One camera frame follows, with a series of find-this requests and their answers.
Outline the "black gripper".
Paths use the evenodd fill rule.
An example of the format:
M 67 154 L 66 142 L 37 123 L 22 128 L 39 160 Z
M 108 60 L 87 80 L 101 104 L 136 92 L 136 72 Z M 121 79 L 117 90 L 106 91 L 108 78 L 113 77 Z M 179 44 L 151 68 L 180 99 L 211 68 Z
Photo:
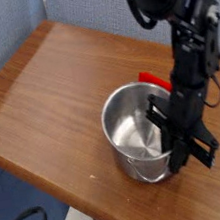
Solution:
M 177 174 L 193 155 L 207 168 L 215 161 L 219 142 L 203 123 L 208 81 L 192 87 L 175 85 L 166 100 L 149 94 L 147 119 L 160 128 L 162 151 L 171 151 L 169 169 Z

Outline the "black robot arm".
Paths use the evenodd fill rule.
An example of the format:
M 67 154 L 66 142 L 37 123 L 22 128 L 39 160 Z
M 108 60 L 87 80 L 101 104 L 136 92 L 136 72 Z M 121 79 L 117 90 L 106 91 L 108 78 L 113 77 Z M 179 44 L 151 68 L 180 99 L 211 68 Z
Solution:
M 166 100 L 149 95 L 148 120 L 160 128 L 162 150 L 170 153 L 168 169 L 179 172 L 194 156 L 207 167 L 214 163 L 218 140 L 203 123 L 208 86 L 220 69 L 216 0 L 126 0 L 139 25 L 153 29 L 167 20 L 172 29 L 174 67 Z

